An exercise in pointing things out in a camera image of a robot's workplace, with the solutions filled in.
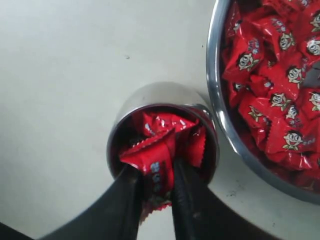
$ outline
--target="metal cup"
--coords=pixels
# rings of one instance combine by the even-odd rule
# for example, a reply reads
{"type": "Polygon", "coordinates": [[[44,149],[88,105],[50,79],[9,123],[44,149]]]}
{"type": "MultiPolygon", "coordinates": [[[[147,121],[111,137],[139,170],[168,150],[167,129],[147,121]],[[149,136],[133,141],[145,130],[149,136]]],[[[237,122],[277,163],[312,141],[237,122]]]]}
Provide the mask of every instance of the metal cup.
{"type": "Polygon", "coordinates": [[[208,184],[213,177],[219,158],[214,119],[207,104],[197,92],[174,82],[148,84],[136,90],[120,109],[106,147],[106,158],[112,176],[116,178],[124,166],[118,154],[122,143],[129,141],[128,138],[134,134],[134,130],[128,127],[131,116],[138,111],[146,110],[170,112],[189,120],[198,118],[205,126],[206,141],[203,160],[197,172],[208,184]]]}

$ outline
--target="white table surface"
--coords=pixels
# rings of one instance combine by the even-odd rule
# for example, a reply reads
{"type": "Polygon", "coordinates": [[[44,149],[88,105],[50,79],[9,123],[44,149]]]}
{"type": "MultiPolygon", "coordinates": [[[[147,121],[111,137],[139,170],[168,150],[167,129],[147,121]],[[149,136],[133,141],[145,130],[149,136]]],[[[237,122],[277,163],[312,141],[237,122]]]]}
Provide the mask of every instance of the white table surface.
{"type": "MultiPolygon", "coordinates": [[[[2,0],[0,221],[39,238],[74,218],[112,183],[106,142],[135,89],[175,81],[208,100],[206,41],[214,0],[2,0]]],[[[220,139],[220,147],[227,144],[220,139]]],[[[215,194],[288,240],[319,239],[320,207],[272,188],[233,155],[215,194]]],[[[138,239],[174,239],[171,209],[138,239]]]]}

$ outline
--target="stainless steel cup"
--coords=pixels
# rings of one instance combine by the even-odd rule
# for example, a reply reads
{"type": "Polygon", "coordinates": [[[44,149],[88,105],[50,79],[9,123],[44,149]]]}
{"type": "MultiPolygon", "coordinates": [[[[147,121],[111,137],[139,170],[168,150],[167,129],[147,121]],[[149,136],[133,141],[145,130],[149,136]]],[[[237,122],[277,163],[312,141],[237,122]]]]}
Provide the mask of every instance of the stainless steel cup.
{"type": "Polygon", "coordinates": [[[118,153],[123,141],[132,136],[128,121],[138,111],[161,110],[175,113],[186,119],[198,118],[206,128],[206,143],[199,175],[209,183],[219,158],[216,128],[213,116],[205,101],[194,90],[174,82],[156,82],[135,91],[120,109],[107,141],[106,156],[109,169],[115,178],[124,164],[118,153]]]}

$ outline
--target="white surface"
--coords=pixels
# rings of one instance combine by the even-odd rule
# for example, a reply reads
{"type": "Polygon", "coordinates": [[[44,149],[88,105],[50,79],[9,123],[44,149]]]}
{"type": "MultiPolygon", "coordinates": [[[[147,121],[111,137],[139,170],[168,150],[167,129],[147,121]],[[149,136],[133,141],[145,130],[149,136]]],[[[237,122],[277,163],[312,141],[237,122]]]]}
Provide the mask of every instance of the white surface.
{"type": "MultiPolygon", "coordinates": [[[[1,222],[38,238],[92,204],[112,182],[107,137],[136,88],[176,81],[208,99],[205,45],[213,4],[1,1],[1,222]]],[[[320,207],[275,190],[232,153],[220,160],[210,187],[278,237],[318,239],[320,207]]],[[[141,226],[138,239],[150,238],[175,238],[169,208],[141,226]]]]}

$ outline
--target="stainless steel bowl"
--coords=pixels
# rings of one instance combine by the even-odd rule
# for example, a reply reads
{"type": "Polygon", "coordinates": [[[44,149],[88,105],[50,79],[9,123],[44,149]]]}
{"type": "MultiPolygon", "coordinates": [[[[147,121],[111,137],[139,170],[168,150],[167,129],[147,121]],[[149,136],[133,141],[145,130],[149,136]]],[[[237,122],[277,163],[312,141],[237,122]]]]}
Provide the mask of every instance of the stainless steel bowl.
{"type": "MultiPolygon", "coordinates": [[[[207,84],[216,120],[238,154],[238,159],[235,161],[244,161],[259,177],[278,190],[302,201],[320,204],[320,192],[314,189],[305,190],[294,184],[295,173],[283,170],[286,176],[289,175],[284,178],[275,171],[277,166],[248,141],[246,136],[249,134],[249,129],[242,122],[241,116],[236,110],[229,108],[226,85],[221,79],[224,68],[221,64],[221,46],[224,42],[224,22],[232,2],[232,0],[215,0],[207,41],[207,84]]],[[[225,155],[224,151],[229,150],[230,147],[220,146],[221,158],[225,155]]]]}

